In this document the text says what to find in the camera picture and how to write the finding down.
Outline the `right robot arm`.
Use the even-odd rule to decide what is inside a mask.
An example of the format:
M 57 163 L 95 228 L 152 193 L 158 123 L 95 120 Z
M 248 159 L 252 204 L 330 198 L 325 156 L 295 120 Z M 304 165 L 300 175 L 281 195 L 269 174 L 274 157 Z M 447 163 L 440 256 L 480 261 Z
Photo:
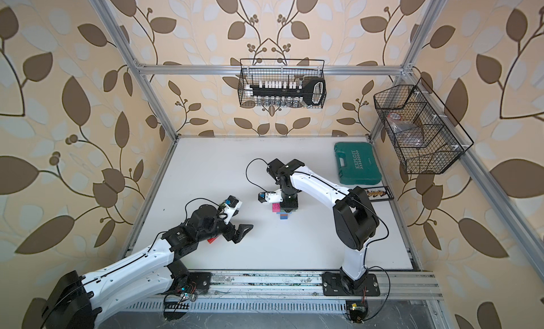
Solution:
M 361 290 L 368 275 L 366 252 L 381 225 L 366 191 L 334 184 L 296 159 L 287 164 L 272 160 L 266 171 L 279 189 L 260 193 L 261 203 L 273 204 L 279 213 L 290 214 L 298 210 L 298 195 L 304 192 L 331 209 L 336 234 L 346 246 L 339 271 L 341 285 L 349 293 Z

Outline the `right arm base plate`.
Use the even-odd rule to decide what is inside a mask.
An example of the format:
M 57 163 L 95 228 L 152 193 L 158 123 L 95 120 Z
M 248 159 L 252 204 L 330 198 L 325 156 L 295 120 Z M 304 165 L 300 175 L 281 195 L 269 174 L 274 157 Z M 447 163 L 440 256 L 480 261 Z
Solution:
M 323 294 L 325 296 L 380 296 L 376 275 L 365 272 L 353 280 L 343 271 L 324 272 L 321 275 Z

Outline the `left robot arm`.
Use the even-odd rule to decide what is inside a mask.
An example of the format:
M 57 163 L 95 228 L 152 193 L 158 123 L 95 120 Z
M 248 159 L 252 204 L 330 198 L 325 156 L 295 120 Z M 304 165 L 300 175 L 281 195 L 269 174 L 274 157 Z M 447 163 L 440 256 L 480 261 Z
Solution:
M 41 328 L 95 328 L 126 307 L 173 289 L 186 292 L 189 272 L 181 259 L 199 243 L 222 236 L 239 243 L 253 229 L 235 226 L 241 202 L 225 201 L 218 207 L 204 204 L 190 217 L 153 243 L 106 268 L 79 275 L 73 270 L 62 276 L 43 305 Z

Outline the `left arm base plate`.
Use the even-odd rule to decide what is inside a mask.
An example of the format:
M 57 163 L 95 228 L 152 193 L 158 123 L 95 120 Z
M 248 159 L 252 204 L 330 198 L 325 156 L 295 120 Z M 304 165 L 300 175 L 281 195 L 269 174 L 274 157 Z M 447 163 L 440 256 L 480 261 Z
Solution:
M 211 286 L 210 272 L 187 272 L 173 279 L 172 285 L 164 294 L 207 294 Z

